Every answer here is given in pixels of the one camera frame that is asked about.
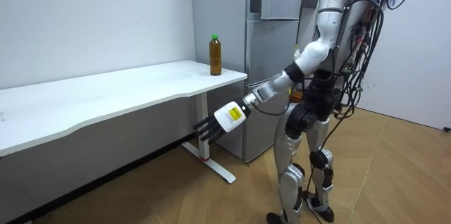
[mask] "metal frame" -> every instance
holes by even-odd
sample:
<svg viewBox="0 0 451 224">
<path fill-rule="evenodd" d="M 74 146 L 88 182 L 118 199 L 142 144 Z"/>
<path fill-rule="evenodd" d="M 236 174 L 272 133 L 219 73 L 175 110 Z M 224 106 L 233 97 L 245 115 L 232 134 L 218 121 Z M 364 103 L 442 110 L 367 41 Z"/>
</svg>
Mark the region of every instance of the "metal frame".
<svg viewBox="0 0 451 224">
<path fill-rule="evenodd" d="M 208 116 L 208 105 L 206 92 L 198 94 L 196 97 L 196 110 L 197 110 L 197 120 L 201 121 Z M 237 178 L 230 172 L 228 172 L 225 168 L 219 165 L 217 162 L 210 159 L 210 146 L 207 141 L 199 140 L 199 149 L 190 144 L 189 142 L 185 142 L 182 144 L 186 150 L 190 151 L 196 157 L 198 157 L 201 161 L 208 165 L 211 169 L 213 169 L 216 173 L 218 173 L 225 181 L 228 183 L 233 183 Z"/>
</svg>

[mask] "silver refrigerator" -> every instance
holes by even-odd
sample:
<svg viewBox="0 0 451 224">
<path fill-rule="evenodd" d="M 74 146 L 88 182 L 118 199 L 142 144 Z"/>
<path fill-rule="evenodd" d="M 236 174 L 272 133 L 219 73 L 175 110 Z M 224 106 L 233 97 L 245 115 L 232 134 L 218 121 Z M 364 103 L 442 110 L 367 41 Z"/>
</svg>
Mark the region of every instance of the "silver refrigerator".
<svg viewBox="0 0 451 224">
<path fill-rule="evenodd" d="M 223 68 L 247 73 L 248 78 L 209 92 L 209 110 L 241 98 L 292 63 L 302 0 L 192 0 L 197 60 L 209 63 L 211 34 L 222 43 Z M 288 93 L 261 106 L 283 111 Z M 251 161 L 273 144 L 277 116 L 258 111 L 218 143 L 232 154 Z"/>
</svg>

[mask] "desk top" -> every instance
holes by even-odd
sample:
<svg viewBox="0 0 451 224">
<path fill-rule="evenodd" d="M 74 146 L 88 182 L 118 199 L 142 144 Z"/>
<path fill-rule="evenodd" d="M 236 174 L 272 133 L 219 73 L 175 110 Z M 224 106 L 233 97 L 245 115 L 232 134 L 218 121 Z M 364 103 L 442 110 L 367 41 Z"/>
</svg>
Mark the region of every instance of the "desk top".
<svg viewBox="0 0 451 224">
<path fill-rule="evenodd" d="M 0 156 L 246 77 L 227 69 L 210 76 L 208 65 L 178 61 L 0 90 Z"/>
</svg>

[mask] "yellow label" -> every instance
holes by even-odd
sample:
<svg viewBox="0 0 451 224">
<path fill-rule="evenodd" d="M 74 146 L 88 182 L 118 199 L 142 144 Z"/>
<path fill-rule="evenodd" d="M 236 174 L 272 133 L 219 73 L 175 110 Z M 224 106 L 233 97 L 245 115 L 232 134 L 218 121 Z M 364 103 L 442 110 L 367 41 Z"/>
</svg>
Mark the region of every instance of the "yellow label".
<svg viewBox="0 0 451 224">
<path fill-rule="evenodd" d="M 232 108 L 228 111 L 229 114 L 232 116 L 233 120 L 236 121 L 241 118 L 241 112 L 238 110 L 238 108 Z"/>
</svg>

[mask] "plastic bottle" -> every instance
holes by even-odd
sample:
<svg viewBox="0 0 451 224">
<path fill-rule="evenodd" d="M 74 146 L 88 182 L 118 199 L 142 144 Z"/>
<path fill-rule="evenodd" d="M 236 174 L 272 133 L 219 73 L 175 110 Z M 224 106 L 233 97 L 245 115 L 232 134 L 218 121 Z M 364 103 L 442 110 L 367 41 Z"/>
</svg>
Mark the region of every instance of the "plastic bottle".
<svg viewBox="0 0 451 224">
<path fill-rule="evenodd" d="M 221 43 L 218 40 L 217 34 L 211 35 L 210 75 L 221 75 Z"/>
</svg>

